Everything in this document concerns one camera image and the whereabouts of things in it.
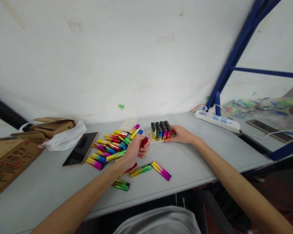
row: white power strip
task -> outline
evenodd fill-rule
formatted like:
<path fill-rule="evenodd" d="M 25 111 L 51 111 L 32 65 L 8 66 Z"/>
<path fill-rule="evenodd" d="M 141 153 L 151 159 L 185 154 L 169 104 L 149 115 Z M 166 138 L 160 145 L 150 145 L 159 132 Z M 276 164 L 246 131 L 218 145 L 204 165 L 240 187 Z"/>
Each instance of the white power strip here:
<path fill-rule="evenodd" d="M 231 132 L 239 133 L 241 127 L 237 122 L 220 117 L 218 115 L 214 115 L 214 112 L 215 110 L 213 108 L 210 108 L 208 112 L 206 112 L 206 106 L 202 106 L 200 110 L 197 110 L 194 113 L 194 116 L 198 119 L 202 119 L 211 124 L 215 124 L 219 127 L 225 128 Z"/>

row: black smartphone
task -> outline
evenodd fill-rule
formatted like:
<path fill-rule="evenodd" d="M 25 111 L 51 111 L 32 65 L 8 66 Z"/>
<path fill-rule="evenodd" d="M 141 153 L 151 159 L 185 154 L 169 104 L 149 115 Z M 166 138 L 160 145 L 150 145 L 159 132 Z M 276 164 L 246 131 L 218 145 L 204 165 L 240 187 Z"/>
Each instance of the black smartphone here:
<path fill-rule="evenodd" d="M 97 136 L 97 132 L 86 133 L 82 135 L 81 139 L 79 140 L 73 151 L 63 163 L 63 167 L 84 164 L 91 150 L 91 146 L 95 142 Z"/>
<path fill-rule="evenodd" d="M 247 121 L 246 123 L 252 125 L 253 127 L 255 127 L 265 133 L 279 132 L 279 130 L 274 129 L 273 127 L 270 127 L 267 124 L 264 124 L 258 120 L 250 120 L 250 121 Z M 291 137 L 285 133 L 275 133 L 275 134 L 271 134 L 271 136 L 276 138 L 277 140 L 283 142 L 283 143 L 288 143 L 293 140 L 293 137 Z"/>

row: cardboard box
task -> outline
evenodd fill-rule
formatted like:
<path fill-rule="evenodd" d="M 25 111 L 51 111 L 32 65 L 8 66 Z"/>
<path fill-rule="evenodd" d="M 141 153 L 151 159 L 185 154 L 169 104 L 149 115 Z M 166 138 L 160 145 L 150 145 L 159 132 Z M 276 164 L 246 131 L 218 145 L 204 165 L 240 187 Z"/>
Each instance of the cardboard box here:
<path fill-rule="evenodd" d="M 31 126 L 31 131 L 40 131 L 47 138 L 52 138 L 54 135 L 64 132 L 68 129 L 75 127 L 75 121 L 64 119 L 64 118 L 55 118 L 55 117 L 46 117 L 34 119 L 35 121 L 45 122 L 43 124 Z"/>
<path fill-rule="evenodd" d="M 39 144 L 31 138 L 0 141 L 0 193 L 41 154 Z"/>
<path fill-rule="evenodd" d="M 40 144 L 42 144 L 46 140 L 45 135 L 40 131 L 13 133 L 13 134 L 11 134 L 11 136 L 16 137 L 17 139 L 27 139 L 30 137 L 32 139 L 39 141 Z"/>

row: green paint mark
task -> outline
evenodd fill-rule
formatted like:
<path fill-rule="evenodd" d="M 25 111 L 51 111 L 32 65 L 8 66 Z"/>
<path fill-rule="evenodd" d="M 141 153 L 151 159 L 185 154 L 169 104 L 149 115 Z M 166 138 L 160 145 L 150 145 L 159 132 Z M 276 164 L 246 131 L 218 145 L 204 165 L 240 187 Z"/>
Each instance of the green paint mark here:
<path fill-rule="evenodd" d="M 121 110 L 123 110 L 123 109 L 125 108 L 124 105 L 125 105 L 125 104 L 119 104 L 119 105 L 118 105 L 118 108 L 121 109 Z"/>

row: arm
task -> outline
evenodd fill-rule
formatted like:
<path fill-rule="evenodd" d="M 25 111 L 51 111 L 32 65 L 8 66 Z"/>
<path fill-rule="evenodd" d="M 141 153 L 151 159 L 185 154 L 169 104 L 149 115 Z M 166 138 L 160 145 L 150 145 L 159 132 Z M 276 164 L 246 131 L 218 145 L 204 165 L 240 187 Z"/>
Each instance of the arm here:
<path fill-rule="evenodd" d="M 128 168 L 131 168 L 139 157 L 146 156 L 150 140 L 143 148 L 139 148 L 143 138 L 144 136 L 136 135 L 121 159 L 53 211 L 32 233 L 75 233 L 90 209 L 115 180 Z"/>
<path fill-rule="evenodd" d="M 212 168 L 227 192 L 262 233 L 293 233 L 293 226 L 236 169 L 201 138 L 181 126 L 171 126 L 177 137 L 165 142 L 192 144 Z"/>

